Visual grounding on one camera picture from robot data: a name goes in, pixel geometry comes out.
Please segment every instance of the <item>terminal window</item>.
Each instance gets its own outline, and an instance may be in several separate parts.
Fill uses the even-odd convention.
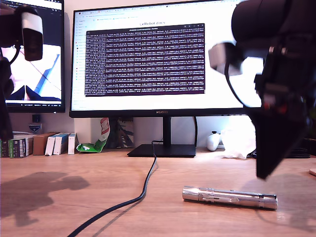
[[[203,23],[87,31],[86,97],[204,93]]]

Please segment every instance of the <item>metallic tube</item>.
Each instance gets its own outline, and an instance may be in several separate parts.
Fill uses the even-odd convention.
[[[211,188],[184,186],[182,198],[211,203],[228,203],[250,207],[277,209],[277,196],[237,191],[223,191]]]

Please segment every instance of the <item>white plastic bag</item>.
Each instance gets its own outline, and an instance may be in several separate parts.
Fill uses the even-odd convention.
[[[256,149],[256,130],[248,116],[233,116],[221,134],[224,157],[246,159]]]

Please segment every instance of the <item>desk surface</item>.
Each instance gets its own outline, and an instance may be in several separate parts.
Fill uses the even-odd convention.
[[[153,158],[127,150],[1,159],[1,237],[65,237],[90,217],[137,197]],[[316,236],[316,158],[286,159],[267,182],[255,160],[158,158],[147,196],[86,228],[82,237]],[[277,211],[184,202],[184,185],[276,193]]]

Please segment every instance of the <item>monitor stand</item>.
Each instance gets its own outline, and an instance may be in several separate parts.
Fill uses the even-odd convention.
[[[195,145],[171,144],[171,117],[163,117],[163,145],[154,144],[157,157],[185,157],[192,158],[196,155]],[[127,154],[129,157],[152,157],[153,146],[142,144]]]

